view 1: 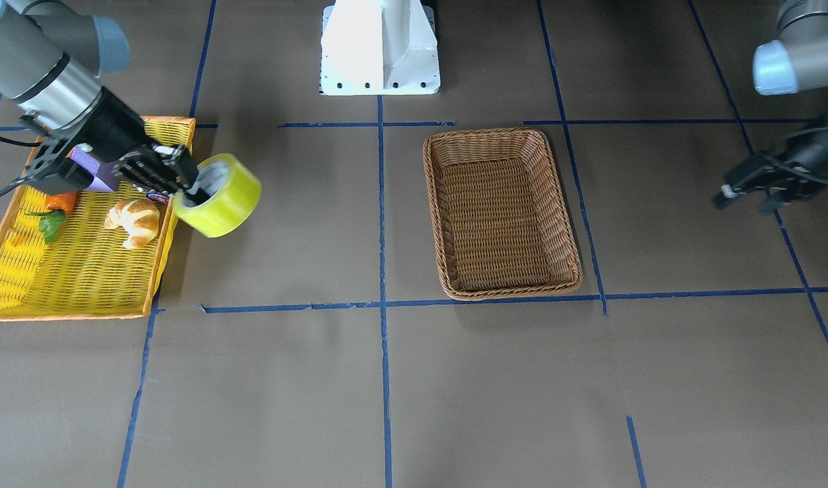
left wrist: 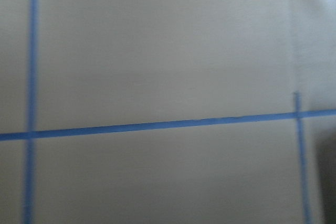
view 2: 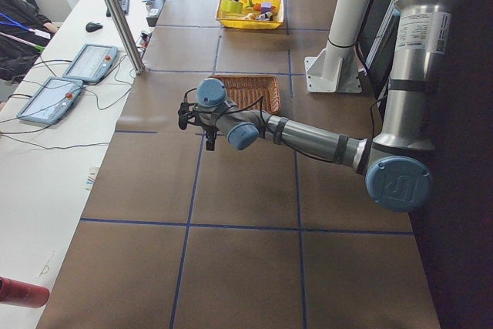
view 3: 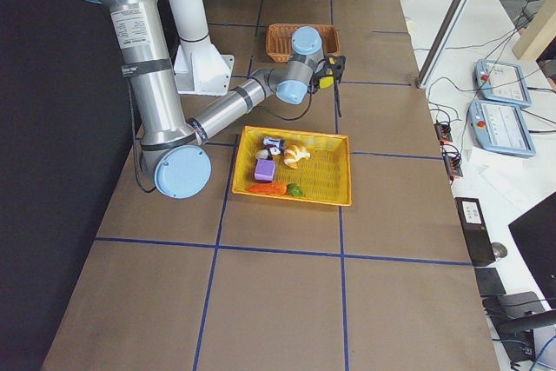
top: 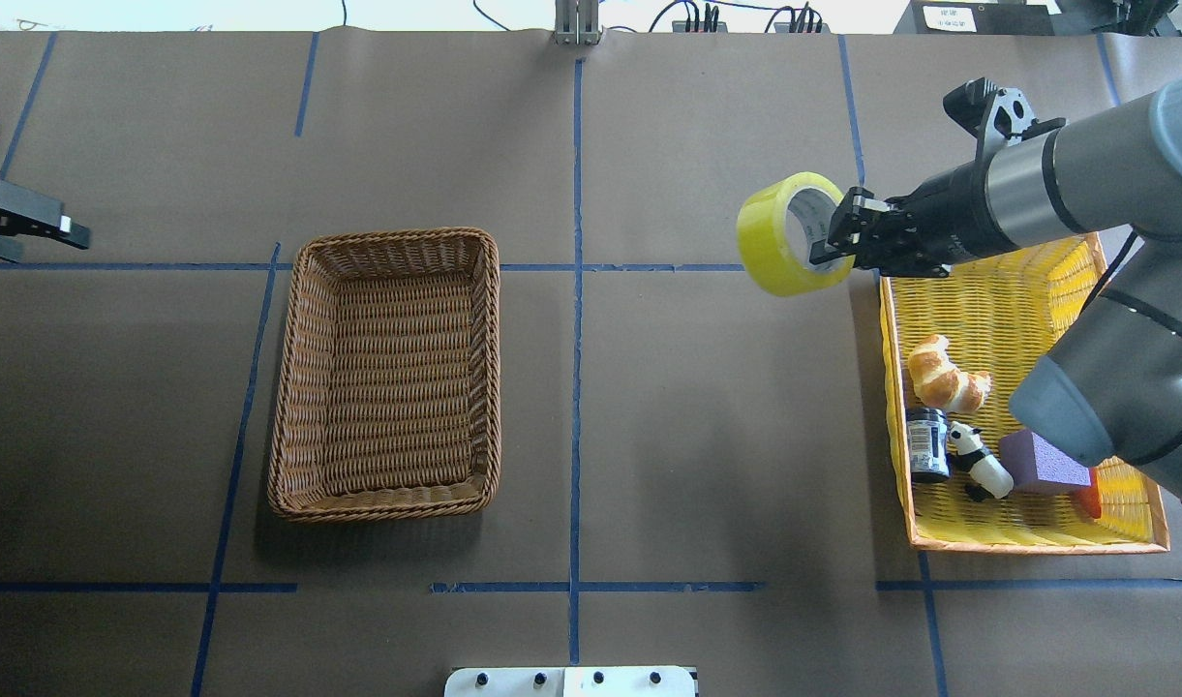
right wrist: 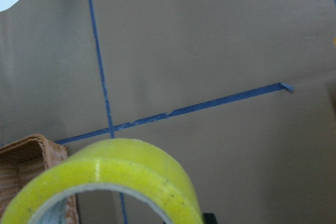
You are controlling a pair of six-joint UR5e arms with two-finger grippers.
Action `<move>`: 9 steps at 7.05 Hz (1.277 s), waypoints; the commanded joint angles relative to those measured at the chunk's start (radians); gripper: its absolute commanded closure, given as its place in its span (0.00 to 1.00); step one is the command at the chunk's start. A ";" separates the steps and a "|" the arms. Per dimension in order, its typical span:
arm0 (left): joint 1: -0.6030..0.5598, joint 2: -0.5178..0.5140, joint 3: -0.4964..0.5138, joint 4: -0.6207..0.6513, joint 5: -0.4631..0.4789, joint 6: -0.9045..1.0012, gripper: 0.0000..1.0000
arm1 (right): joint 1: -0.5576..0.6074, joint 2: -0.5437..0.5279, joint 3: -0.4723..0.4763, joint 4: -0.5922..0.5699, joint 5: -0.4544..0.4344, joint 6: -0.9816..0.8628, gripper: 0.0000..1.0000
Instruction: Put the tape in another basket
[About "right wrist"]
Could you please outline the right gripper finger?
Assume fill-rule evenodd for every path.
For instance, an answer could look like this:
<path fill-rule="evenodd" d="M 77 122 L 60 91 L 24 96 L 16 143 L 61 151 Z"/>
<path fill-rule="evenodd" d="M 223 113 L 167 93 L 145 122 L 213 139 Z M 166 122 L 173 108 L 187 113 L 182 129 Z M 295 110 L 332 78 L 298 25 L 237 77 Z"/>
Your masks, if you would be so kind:
<path fill-rule="evenodd" d="M 203 219 L 205 224 L 218 224 L 217 218 L 214 213 L 210 212 L 203 213 Z"/>

